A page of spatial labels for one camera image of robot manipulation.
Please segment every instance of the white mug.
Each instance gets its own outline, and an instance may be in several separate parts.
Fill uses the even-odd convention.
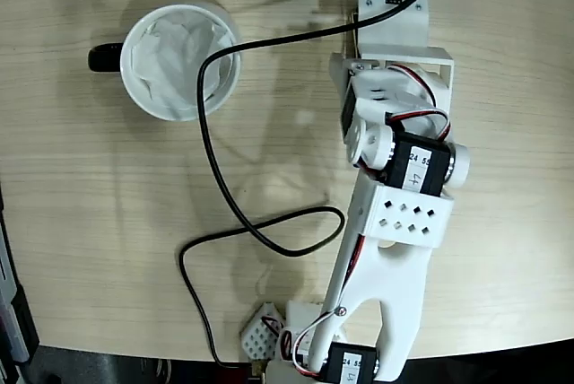
[[[93,72],[120,72],[126,91],[140,108],[150,115],[167,121],[191,121],[197,119],[197,107],[187,109],[166,108],[150,99],[147,84],[134,75],[132,69],[132,49],[140,41],[148,27],[161,17],[174,12],[191,11],[201,13],[225,29],[233,45],[240,43],[239,28],[231,16],[220,6],[196,2],[192,4],[166,5],[146,14],[127,33],[124,43],[106,43],[90,50],[88,66]],[[230,72],[219,88],[205,101],[205,113],[216,111],[231,95],[239,79],[241,56],[239,52],[230,59]]]

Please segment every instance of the white plastic bracket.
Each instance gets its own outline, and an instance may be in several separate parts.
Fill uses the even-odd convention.
[[[442,243],[453,199],[388,187],[359,172],[349,220],[363,236],[425,248]]]
[[[394,0],[359,0],[359,20],[367,19],[395,7]],[[429,3],[417,0],[401,14],[359,30],[358,49],[363,53],[380,53],[380,45],[426,48],[429,38]]]

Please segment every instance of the table surface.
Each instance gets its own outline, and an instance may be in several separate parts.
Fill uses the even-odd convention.
[[[0,0],[0,179],[17,271],[42,344],[208,359],[175,262],[184,241],[237,225],[196,123],[151,118],[90,47],[121,41],[145,13],[190,0]],[[245,40],[340,23],[355,0],[212,0]],[[412,356],[574,337],[574,3],[430,0],[430,43],[457,61],[452,118],[472,150],[448,236],[430,263]],[[338,98],[327,73],[341,37],[245,54],[237,91],[210,117],[233,194],[253,218],[327,201],[348,206]],[[269,229],[283,245],[329,233],[330,217]],[[320,301],[338,242],[300,259],[249,236],[187,258],[223,359],[263,301]],[[374,343],[378,307],[346,325]]]

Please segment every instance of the white plastic part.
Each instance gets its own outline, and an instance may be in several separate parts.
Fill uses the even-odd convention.
[[[456,157],[456,164],[448,178],[447,187],[461,188],[468,178],[468,171],[470,170],[470,153],[468,148],[461,144],[452,144],[454,147],[454,154]]]
[[[438,248],[453,203],[446,193],[435,197],[388,187],[360,171],[349,205],[349,220],[364,236]]]
[[[383,249],[379,239],[365,238],[359,260],[339,298],[358,233],[356,227],[347,225],[324,303],[325,311],[340,304],[347,313],[342,317],[334,315],[317,327],[309,353],[309,368],[319,371],[327,357],[332,334],[361,304],[377,300],[382,327],[376,343],[379,367],[375,380],[394,381],[403,370],[419,331],[432,249],[401,243]]]
[[[367,129],[367,123],[362,118],[354,117],[345,143],[351,164],[356,164],[362,157],[372,169],[382,170],[393,147],[393,130],[379,123],[371,124]]]
[[[387,0],[358,0],[359,20],[391,10]],[[429,3],[417,0],[397,16],[359,30],[359,51],[365,46],[400,45],[427,47],[429,37]]]
[[[367,123],[360,117],[352,119],[349,132],[344,139],[347,145],[347,160],[350,164],[357,164],[361,153],[367,143]]]
[[[277,334],[285,324],[283,317],[272,303],[264,303],[259,308],[241,333],[241,348],[250,360],[270,360],[275,355],[277,335],[265,325],[262,317],[274,319],[274,322],[269,324],[275,328]]]

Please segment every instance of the red wire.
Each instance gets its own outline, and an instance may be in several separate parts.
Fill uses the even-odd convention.
[[[353,269],[355,268],[355,266],[357,266],[357,262],[359,261],[359,255],[361,254],[362,246],[364,243],[365,243],[365,237],[360,234],[359,238],[357,239],[357,243],[355,244],[355,249],[352,252],[351,260],[349,261],[349,266],[347,267],[347,273],[344,276],[343,285],[347,283],[347,281],[351,277]]]
[[[420,111],[417,110],[413,112],[404,113],[403,115],[395,115],[393,117],[390,117],[388,121],[389,122],[404,121],[405,119],[426,117],[427,115],[441,115],[443,118],[448,120],[448,117],[445,116],[444,112],[441,112],[439,110],[426,109],[426,110],[420,110]]]
[[[271,324],[269,324],[269,321],[275,321],[278,324],[281,324],[277,319],[274,319],[273,317],[261,317],[261,321],[263,321],[263,324],[265,324],[265,326],[271,330],[271,333],[273,333],[275,336],[279,336],[279,330],[277,330],[275,327],[271,326]]]
[[[281,356],[284,360],[289,360],[291,356],[291,332],[285,332],[281,336]]]
[[[424,82],[424,80],[411,68],[407,67],[406,65],[402,64],[392,64],[390,66],[398,67],[399,69],[403,69],[407,72],[407,75],[410,75],[424,90],[429,94],[430,100],[432,101],[432,105],[436,108],[437,107],[437,99],[434,96],[434,92],[430,86]]]

